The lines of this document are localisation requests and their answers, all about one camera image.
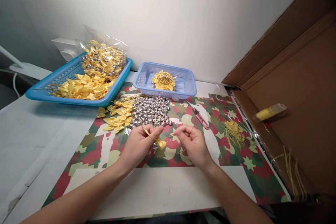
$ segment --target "plastic bag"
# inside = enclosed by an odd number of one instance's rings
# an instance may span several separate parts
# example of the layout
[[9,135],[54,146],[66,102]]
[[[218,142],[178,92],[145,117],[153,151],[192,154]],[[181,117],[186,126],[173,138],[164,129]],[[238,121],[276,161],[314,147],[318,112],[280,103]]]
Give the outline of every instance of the plastic bag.
[[128,46],[89,26],[83,26],[85,41],[77,41],[82,56],[82,67],[90,77],[99,76],[109,79],[118,77],[126,66]]

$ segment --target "pile of yellow bows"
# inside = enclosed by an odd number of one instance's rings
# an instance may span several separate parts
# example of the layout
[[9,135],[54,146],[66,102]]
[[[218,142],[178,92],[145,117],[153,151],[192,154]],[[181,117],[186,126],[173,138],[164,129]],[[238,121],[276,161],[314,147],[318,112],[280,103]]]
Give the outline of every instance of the pile of yellow bows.
[[82,47],[86,51],[82,67],[89,76],[114,78],[126,66],[126,53],[119,48],[98,43],[96,40],[91,40],[91,45],[87,45],[87,47],[90,50]]
[[153,87],[155,87],[155,89],[174,91],[176,86],[174,79],[176,77],[177,76],[173,78],[170,73],[163,72],[163,70],[161,70],[152,78],[152,82],[155,83],[155,86],[153,85]]
[[75,74],[75,77],[75,80],[67,79],[68,81],[58,87],[57,96],[71,99],[100,100],[105,97],[117,79],[116,77],[106,79],[79,74]]
[[128,126],[131,123],[132,117],[131,117],[131,111],[134,106],[129,102],[120,102],[120,101],[114,101],[114,106],[110,105],[107,107],[107,109],[100,107],[98,109],[97,118],[101,118],[105,116],[105,113],[110,111],[110,115],[114,116],[118,114],[118,117],[110,117],[110,118],[104,118],[103,120],[108,123],[108,126],[103,129],[105,131],[110,131],[115,128],[115,133],[118,133],[119,131],[124,129],[124,126]]

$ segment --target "light blue plastic basket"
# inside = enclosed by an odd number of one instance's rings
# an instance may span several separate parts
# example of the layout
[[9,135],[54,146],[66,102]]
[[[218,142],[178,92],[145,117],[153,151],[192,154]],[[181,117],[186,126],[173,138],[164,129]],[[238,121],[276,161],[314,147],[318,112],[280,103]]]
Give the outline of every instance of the light blue plastic basket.
[[130,70],[133,61],[129,58],[126,58],[126,66],[121,72],[120,76],[111,87],[110,91],[107,95],[100,100],[92,101],[92,100],[80,100],[80,99],[70,99],[70,98],[62,98],[62,97],[54,97],[49,94],[49,90],[33,90],[45,88],[49,84],[61,84],[64,83],[67,79],[75,79],[74,74],[84,74],[84,69],[82,68],[82,60],[81,56],[84,55],[82,53],[78,57],[66,63],[64,66],[57,69],[55,72],[49,74],[43,80],[36,83],[32,86],[27,92],[27,98],[31,100],[40,100],[45,102],[57,102],[57,103],[67,103],[67,104],[77,104],[77,105],[87,105],[87,106],[97,106],[97,107],[107,107],[110,105],[110,100],[114,100],[115,96],[119,92],[121,86],[125,82]]
[[[159,90],[152,87],[152,77],[161,70],[169,72],[173,77],[177,76],[175,79],[175,91]],[[192,71],[153,62],[142,63],[134,78],[133,86],[140,89],[143,94],[172,97],[176,99],[187,99],[189,96],[195,96],[197,94],[195,78]]]

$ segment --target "thread spool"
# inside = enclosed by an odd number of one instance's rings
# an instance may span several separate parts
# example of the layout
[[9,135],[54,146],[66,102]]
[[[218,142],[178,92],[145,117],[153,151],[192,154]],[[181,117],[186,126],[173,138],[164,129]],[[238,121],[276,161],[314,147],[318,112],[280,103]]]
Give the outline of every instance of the thread spool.
[[253,119],[257,122],[264,121],[276,114],[279,114],[282,111],[285,111],[287,107],[282,103],[275,104],[271,107],[265,108],[264,110],[259,111],[257,114],[253,115]]

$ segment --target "wall outlet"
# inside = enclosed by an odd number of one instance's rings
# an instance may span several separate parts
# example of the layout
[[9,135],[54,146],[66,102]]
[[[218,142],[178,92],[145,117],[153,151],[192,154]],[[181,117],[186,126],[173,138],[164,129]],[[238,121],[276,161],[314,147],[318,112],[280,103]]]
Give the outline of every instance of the wall outlet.
[[56,38],[51,40],[60,51],[66,61],[70,61],[78,55],[78,47],[74,40]]

